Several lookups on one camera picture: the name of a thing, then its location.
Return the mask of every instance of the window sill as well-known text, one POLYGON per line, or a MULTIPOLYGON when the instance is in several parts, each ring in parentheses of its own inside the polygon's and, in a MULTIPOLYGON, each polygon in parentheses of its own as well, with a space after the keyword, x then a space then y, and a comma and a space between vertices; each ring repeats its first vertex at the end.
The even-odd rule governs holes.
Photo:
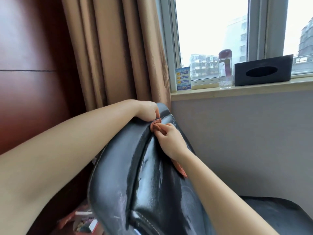
POLYGON ((287 82, 259 84, 250 86, 232 86, 230 89, 220 89, 219 87, 205 88, 198 90, 185 90, 171 93, 172 101, 184 101, 194 99, 206 99, 216 97, 268 94, 276 92, 290 92, 313 90, 313 76, 294 78, 287 82))

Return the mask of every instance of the orange cloth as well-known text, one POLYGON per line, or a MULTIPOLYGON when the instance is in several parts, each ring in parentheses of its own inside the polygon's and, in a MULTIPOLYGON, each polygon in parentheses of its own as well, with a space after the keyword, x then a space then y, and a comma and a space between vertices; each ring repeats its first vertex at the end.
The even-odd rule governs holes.
MULTIPOLYGON (((151 123, 151 125, 150 125, 150 130, 151 130, 152 133, 154 133, 155 130, 158 130, 158 131, 160 131, 163 135, 166 135, 166 132, 165 132, 163 129, 161 129, 161 128, 156 124, 156 123, 161 123, 161 122, 162 122, 162 119, 159 118, 159 119, 157 119, 157 120, 155 120, 155 121, 153 121, 153 122, 151 123)), ((187 178, 186 172, 184 171, 184 169, 182 168, 182 166, 181 166, 177 161, 175 161, 175 160, 173 160, 173 159, 171 159, 171 160, 172 160, 172 162, 173 162, 175 168, 178 170, 178 172, 179 172, 180 174, 182 174, 183 177, 187 178)))

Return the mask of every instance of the blue and white flyer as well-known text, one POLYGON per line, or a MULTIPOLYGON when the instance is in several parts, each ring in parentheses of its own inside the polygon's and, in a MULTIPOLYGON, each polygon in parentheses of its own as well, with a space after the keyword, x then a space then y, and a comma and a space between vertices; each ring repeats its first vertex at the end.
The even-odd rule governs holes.
POLYGON ((190 67, 176 68, 177 90, 191 90, 190 67))

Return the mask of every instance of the chair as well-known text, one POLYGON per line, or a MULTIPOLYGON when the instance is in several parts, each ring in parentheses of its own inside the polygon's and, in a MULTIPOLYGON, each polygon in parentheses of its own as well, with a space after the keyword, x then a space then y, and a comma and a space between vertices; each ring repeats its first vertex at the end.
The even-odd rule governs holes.
MULTIPOLYGON (((173 115, 158 103, 162 123, 173 115)), ((100 152, 88 187, 88 199, 109 235, 215 234, 190 181, 164 154, 149 122, 133 118, 100 152)), ((295 203, 242 196, 280 234, 313 234, 313 221, 295 203)))

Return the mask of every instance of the hand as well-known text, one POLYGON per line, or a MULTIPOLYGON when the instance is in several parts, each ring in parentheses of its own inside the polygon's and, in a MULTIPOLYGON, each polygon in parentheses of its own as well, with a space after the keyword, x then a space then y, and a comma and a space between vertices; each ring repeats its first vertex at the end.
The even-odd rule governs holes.
POLYGON ((166 135, 163 135, 160 131, 154 132, 162 150, 167 156, 180 163, 182 158, 189 152, 182 134, 171 123, 157 123, 157 125, 166 132, 166 135))
POLYGON ((138 103, 138 112, 136 116, 144 121, 154 121, 160 117, 159 108, 154 102, 136 101, 138 103))

